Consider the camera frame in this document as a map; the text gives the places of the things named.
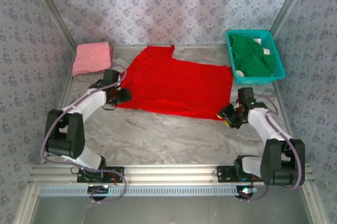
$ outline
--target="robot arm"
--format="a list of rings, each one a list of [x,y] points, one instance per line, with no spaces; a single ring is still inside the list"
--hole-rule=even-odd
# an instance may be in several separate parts
[[[285,141],[289,139],[296,149],[301,164],[301,182],[304,182],[305,146],[301,140],[292,139],[268,114],[263,102],[256,102],[252,88],[238,90],[237,105],[223,108],[218,117],[231,128],[244,123],[252,125],[265,143],[262,157],[240,155],[234,162],[236,175],[241,181],[251,175],[262,179],[266,185],[292,185],[298,177],[298,164],[293,151]]]
[[[59,155],[76,164],[95,170],[105,167],[104,158],[85,146],[84,122],[98,108],[106,104],[117,105],[132,99],[130,91],[128,89],[120,89],[120,86],[93,92],[98,88],[116,83],[120,78],[121,75],[118,71],[105,70],[103,79],[89,87],[80,99],[83,99],[88,94],[89,96],[78,106],[75,106],[74,102],[62,110],[51,110],[49,112],[45,132],[49,130],[60,114],[73,107],[59,121],[49,136],[46,144],[48,153]]]

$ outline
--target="marble surface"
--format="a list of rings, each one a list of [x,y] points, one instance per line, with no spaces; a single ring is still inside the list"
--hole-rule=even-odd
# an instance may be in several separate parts
[[[116,48],[114,62],[128,66],[141,51],[138,47]],[[178,48],[174,57],[198,63],[230,65],[227,47]],[[73,78],[71,101],[83,95],[102,73]],[[244,85],[233,83],[231,100]],[[272,84],[249,85],[254,93],[265,94],[280,110]],[[275,118],[285,129],[283,118]],[[230,129],[221,121],[185,118],[117,108],[98,109],[85,122],[86,144],[104,156],[108,164],[228,164],[239,154],[262,155],[264,144],[249,124]]]

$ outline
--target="plastic laundry basket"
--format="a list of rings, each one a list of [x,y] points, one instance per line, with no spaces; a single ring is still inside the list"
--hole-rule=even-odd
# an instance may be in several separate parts
[[[234,65],[234,57],[233,57],[232,48],[230,45],[229,37],[231,35],[246,36],[249,38],[260,38],[262,47],[269,49],[270,55],[275,57],[275,66],[274,66],[274,72],[272,76],[260,76],[260,77],[238,76],[236,74],[236,69]],[[283,64],[281,62],[280,55],[277,51],[276,45],[274,43],[274,39],[269,31],[267,30],[228,30],[226,32],[226,38],[227,38],[228,49],[230,52],[233,74],[234,74],[235,81],[237,84],[267,84],[267,83],[272,83],[275,80],[285,78],[285,71],[284,71]]]

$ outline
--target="patterned wall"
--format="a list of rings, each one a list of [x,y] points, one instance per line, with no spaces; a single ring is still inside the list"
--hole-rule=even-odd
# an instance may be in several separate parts
[[[11,223],[72,54],[40,0],[0,0],[0,223]]]
[[[337,223],[337,0],[298,0],[276,38],[292,130],[306,144],[331,223]]]
[[[284,0],[54,0],[77,44],[224,44],[233,28],[269,29]]]

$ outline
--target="folded pink cloth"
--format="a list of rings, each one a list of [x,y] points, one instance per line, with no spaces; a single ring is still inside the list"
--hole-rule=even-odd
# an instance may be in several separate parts
[[[108,42],[78,45],[73,76],[108,69],[111,67],[112,54],[113,48]]]

